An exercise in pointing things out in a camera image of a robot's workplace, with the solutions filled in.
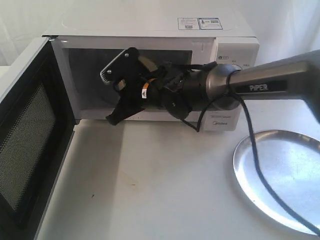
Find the microwave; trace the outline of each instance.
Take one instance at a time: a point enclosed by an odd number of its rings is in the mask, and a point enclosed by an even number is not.
[[[216,61],[246,69],[259,42],[224,0],[73,2],[0,79],[0,239],[37,237],[74,126],[105,119],[119,100],[100,71],[129,47],[156,65]],[[129,120],[177,121],[163,109]]]

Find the white wall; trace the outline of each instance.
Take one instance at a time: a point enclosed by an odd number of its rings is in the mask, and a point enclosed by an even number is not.
[[[73,1],[0,0],[0,66],[12,64]],[[231,2],[258,37],[257,65],[320,49],[320,0]]]

